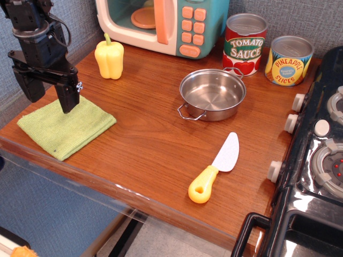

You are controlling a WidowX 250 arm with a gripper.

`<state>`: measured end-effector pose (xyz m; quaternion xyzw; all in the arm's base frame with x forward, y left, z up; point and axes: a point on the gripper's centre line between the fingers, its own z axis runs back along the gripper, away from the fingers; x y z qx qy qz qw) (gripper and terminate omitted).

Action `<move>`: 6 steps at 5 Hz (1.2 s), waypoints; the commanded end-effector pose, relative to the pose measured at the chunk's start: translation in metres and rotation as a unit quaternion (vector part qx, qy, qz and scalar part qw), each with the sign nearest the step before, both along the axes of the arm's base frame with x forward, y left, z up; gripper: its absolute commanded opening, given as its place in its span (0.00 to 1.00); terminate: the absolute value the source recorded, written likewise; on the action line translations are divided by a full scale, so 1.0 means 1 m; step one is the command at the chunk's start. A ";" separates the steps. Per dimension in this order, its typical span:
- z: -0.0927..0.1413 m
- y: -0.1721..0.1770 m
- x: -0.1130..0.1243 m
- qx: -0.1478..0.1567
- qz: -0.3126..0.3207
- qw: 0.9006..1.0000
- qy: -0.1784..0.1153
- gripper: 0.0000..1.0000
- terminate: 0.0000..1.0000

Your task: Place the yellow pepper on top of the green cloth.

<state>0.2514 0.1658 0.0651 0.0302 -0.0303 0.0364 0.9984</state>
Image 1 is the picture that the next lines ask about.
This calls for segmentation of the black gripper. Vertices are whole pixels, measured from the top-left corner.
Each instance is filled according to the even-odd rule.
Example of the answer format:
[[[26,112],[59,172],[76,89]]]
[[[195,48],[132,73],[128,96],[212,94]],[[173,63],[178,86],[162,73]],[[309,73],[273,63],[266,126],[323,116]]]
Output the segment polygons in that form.
[[[35,103],[45,95],[43,83],[53,84],[64,114],[79,104],[77,69],[67,60],[61,21],[43,21],[40,27],[16,26],[12,34],[20,50],[11,50],[14,76],[26,97]]]

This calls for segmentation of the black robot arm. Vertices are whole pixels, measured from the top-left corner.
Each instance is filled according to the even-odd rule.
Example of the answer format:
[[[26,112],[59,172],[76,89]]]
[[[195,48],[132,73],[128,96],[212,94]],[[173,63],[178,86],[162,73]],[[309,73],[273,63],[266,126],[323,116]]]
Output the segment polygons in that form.
[[[11,50],[16,80],[32,102],[45,95],[44,84],[52,84],[65,114],[79,104],[82,83],[78,70],[68,60],[71,36],[65,37],[67,25],[51,14],[52,1],[1,1],[6,18],[11,20],[12,34],[20,50]]]

